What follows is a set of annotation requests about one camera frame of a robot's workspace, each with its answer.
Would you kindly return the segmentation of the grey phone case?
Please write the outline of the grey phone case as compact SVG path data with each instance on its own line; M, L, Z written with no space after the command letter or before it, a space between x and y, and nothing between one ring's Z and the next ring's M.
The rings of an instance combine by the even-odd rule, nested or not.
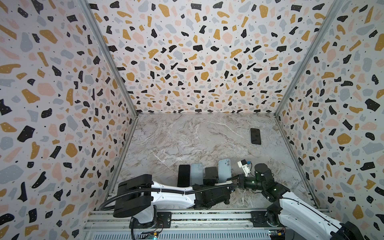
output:
M219 183L225 183L232 177L231 160L224 159L220 160L218 164L218 177Z
M192 164L190 172L191 185L203 185L204 180L203 165L202 164Z

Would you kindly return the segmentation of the purple phone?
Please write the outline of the purple phone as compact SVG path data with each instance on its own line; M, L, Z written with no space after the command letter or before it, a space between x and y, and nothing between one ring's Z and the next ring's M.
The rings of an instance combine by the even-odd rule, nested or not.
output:
M180 165L178 171L178 181L177 187L185 188L190 186L190 174L191 166L190 165Z

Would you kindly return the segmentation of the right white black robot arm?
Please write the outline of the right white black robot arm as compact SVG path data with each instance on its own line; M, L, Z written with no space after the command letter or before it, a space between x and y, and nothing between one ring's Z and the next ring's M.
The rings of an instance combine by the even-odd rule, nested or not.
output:
M300 199L286 186L274 179L266 164L257 164L254 175L240 174L228 178L240 189L259 190L272 204L266 218L270 226L283 225L307 240L363 240L359 228L347 221L342 223Z

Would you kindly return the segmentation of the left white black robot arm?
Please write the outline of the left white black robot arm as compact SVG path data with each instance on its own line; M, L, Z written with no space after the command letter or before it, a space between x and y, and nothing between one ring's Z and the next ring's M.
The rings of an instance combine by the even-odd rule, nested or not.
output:
M159 207L206 210L219 203L228 204L235 188L230 182L172 187L154 182L152 175L145 174L118 185L113 216L134 217L139 223L147 224L155 221Z

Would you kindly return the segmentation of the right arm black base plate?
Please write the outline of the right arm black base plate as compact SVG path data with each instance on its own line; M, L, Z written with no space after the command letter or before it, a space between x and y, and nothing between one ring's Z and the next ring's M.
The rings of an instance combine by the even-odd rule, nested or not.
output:
M268 210L262 211L251 211L250 221L255 228L270 228L270 229L282 229L288 228L282 224L282 221L279 220L279 215L281 212L273 212Z

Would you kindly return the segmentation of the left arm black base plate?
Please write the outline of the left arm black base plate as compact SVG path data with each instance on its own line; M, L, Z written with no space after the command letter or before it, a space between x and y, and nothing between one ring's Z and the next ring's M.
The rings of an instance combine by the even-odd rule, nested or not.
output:
M132 217L129 225L130 229L169 229L171 227L172 212L157 212L154 216L153 214L150 214L146 219L149 219L150 221L141 223L137 218Z

